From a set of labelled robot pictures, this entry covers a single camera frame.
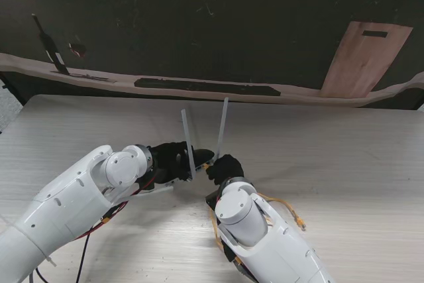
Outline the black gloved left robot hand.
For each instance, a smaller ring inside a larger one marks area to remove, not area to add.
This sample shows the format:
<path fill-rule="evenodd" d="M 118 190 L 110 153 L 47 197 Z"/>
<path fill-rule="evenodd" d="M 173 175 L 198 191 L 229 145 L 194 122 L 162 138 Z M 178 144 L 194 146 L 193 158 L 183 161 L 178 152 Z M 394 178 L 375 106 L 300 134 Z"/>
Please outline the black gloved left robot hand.
<path fill-rule="evenodd" d="M 186 181 L 190 178 L 190 168 L 187 144 L 183 142 L 169 142 L 158 146 L 148 147 L 153 156 L 155 184 L 165 184 L 175 179 Z"/>

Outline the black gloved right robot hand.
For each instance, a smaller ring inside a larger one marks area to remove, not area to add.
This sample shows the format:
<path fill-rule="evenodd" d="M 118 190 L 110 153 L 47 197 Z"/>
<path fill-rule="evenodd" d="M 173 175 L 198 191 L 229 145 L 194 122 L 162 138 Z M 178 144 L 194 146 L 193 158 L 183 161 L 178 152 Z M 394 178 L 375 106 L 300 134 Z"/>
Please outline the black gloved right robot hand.
<path fill-rule="evenodd" d="M 232 155 L 226 154 L 218 158 L 214 164 L 206 169 L 208 179 L 215 185 L 221 185 L 229 178 L 244 177 L 241 163 Z"/>

